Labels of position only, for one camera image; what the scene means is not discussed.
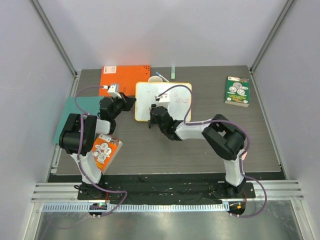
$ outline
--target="wall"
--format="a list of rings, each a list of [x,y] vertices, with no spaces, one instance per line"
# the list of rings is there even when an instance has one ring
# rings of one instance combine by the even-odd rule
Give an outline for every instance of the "wall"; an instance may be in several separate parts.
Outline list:
[[[251,66],[286,0],[40,0],[74,67]]]
[[[256,71],[285,172],[298,179],[320,237],[320,1],[297,1]]]
[[[0,35],[0,235],[21,240],[72,76],[29,1],[1,1]]]

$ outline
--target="wooden table surface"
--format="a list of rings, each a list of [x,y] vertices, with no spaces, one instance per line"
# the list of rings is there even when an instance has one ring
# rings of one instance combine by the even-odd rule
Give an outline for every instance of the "wooden table surface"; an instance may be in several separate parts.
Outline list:
[[[170,67],[152,67],[151,76],[159,72],[170,79]],[[192,121],[201,121],[222,114],[241,125],[251,138],[244,161],[246,172],[279,172],[273,144],[253,84],[248,107],[225,104],[227,76],[249,78],[247,66],[176,67],[174,82],[192,84]],[[77,90],[99,85],[100,69],[82,70]],[[89,89],[81,96],[97,96],[98,89]],[[224,173],[223,161],[204,140],[171,141],[155,125],[135,121],[134,110],[122,112],[116,119],[114,137],[123,146],[106,174],[155,173]],[[79,175],[75,161],[62,151],[57,175]]]

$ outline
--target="white board with yellow border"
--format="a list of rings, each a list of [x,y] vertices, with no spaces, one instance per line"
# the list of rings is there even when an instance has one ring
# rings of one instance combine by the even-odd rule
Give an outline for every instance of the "white board with yellow border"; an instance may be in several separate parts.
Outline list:
[[[135,120],[139,122],[150,120],[150,107],[152,104],[157,104],[155,96],[175,85],[185,85],[192,89],[191,84],[186,82],[137,82],[135,85]],[[191,104],[190,92],[185,87],[177,86],[166,92],[166,94],[170,99],[168,106],[170,116],[174,120],[183,120]],[[187,122],[190,120],[191,111],[186,118]]]

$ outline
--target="green folder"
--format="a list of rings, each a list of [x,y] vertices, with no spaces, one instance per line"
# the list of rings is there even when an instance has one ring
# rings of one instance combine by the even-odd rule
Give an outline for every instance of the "green folder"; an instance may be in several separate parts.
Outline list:
[[[80,96],[76,99],[76,102],[86,112],[90,113],[91,115],[97,116],[98,113],[100,112],[100,100],[103,98],[104,96],[83,96],[83,97]],[[62,132],[62,129],[65,126],[65,123],[67,121],[69,114],[81,114],[81,113],[82,112],[77,108],[75,104],[75,98],[69,97],[66,100],[62,115],[60,117],[60,122],[55,131],[55,135],[53,138],[54,144],[59,143],[60,134]]]

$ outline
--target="green eraser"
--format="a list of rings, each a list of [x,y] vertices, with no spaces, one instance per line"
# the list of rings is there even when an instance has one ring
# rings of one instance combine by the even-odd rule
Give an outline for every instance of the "green eraser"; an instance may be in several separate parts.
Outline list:
[[[174,80],[176,78],[176,66],[171,66],[171,79]]]

